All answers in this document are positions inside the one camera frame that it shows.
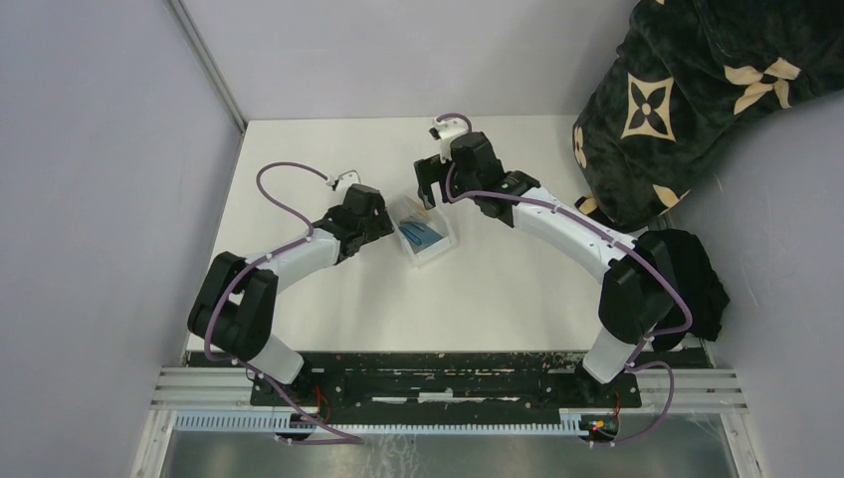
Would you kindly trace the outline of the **blue leather card holder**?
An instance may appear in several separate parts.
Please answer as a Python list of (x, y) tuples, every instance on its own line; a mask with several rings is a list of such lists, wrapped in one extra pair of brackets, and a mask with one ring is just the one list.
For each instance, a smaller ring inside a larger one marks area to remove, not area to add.
[(399, 230), (414, 253), (418, 253), (443, 239), (439, 232), (423, 223), (401, 222)]

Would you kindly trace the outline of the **clear plastic card box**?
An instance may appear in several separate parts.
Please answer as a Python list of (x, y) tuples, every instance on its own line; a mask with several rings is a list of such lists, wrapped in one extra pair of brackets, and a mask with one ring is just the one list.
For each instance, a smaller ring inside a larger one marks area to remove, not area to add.
[(386, 202), (397, 240), (410, 263), (420, 268), (458, 245), (449, 219), (437, 209), (426, 209), (409, 195), (396, 195)]

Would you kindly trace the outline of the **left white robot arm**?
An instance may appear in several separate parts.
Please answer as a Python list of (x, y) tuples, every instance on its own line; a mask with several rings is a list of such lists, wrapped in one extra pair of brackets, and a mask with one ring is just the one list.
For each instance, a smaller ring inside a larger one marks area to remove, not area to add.
[(311, 397), (314, 381), (303, 371), (304, 357), (272, 334), (277, 296), (393, 232), (382, 194), (353, 184), (311, 233), (292, 243), (252, 259), (228, 251), (218, 254), (188, 315), (187, 329), (273, 378), (285, 402), (302, 404)]

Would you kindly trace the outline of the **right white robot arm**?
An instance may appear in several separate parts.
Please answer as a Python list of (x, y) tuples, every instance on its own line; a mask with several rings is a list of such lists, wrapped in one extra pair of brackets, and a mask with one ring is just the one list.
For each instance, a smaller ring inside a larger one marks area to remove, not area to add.
[(537, 179), (505, 169), (481, 131), (432, 126), (429, 133), (440, 150), (414, 163), (425, 208), (436, 205), (435, 187), (445, 203), (470, 199), (485, 216), (549, 244), (600, 283), (601, 329), (574, 381), (582, 403), (599, 406), (614, 394), (616, 376), (631, 370), (673, 308), (684, 320), (671, 333), (691, 326), (692, 311), (680, 293), (668, 245), (656, 233), (634, 237), (614, 231), (563, 204)]

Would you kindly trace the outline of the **stack of credit cards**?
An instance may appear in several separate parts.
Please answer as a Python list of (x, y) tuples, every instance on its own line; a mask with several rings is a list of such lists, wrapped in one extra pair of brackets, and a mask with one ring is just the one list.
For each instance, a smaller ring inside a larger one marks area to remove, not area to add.
[(427, 223), (432, 220), (431, 213), (417, 200), (410, 196), (402, 195), (396, 198), (391, 208), (394, 210), (397, 221)]

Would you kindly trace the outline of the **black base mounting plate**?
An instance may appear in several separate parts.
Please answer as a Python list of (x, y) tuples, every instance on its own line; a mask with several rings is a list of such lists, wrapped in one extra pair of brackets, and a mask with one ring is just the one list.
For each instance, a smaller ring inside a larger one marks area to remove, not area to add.
[(305, 352), (285, 388), (301, 407), (343, 425), (558, 424), (563, 409), (642, 404), (634, 375), (597, 384), (569, 352)]

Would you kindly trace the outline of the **black cloth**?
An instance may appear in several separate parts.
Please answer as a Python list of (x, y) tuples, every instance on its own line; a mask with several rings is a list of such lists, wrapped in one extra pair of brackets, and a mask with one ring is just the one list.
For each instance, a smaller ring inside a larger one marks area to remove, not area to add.
[(686, 334), (715, 342), (722, 330), (722, 317), (730, 297), (713, 269), (703, 243), (696, 235), (677, 229), (656, 231), (656, 235), (668, 247), (677, 280), (676, 290), (689, 307), (693, 323), (685, 332), (656, 337), (653, 350), (669, 351)]

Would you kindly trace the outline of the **black floral patterned blanket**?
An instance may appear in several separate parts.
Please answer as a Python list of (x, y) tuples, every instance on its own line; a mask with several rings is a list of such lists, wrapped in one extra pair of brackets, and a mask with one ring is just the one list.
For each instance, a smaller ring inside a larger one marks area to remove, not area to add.
[(727, 138), (843, 88), (839, 1), (639, 1), (572, 128), (577, 209), (622, 232), (679, 203)]

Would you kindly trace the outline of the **aluminium corner post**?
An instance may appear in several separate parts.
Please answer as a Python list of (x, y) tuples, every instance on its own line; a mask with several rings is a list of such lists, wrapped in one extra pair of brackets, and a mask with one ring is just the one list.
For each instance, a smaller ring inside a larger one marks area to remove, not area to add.
[(222, 70), (218, 66), (194, 21), (187, 3), (183, 0), (164, 0), (164, 4), (170, 10), (182, 36), (187, 41), (195, 60), (198, 62), (207, 82), (221, 102), (230, 122), (240, 135), (244, 135), (248, 120), (238, 105)]

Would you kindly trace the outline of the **aluminium rail frame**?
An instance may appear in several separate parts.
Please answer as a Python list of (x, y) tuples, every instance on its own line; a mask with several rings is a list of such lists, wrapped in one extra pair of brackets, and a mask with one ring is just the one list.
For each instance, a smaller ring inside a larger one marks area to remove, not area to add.
[[(332, 412), (388, 405), (505, 403), (523, 410), (675, 414), (746, 413), (737, 375), (728, 369), (660, 368), (624, 374), (587, 393), (568, 370), (541, 369), (321, 369), (313, 387), (293, 392), (303, 408)], [(284, 405), (258, 377), (232, 367), (166, 367), (158, 378), (154, 409), (247, 410)]]

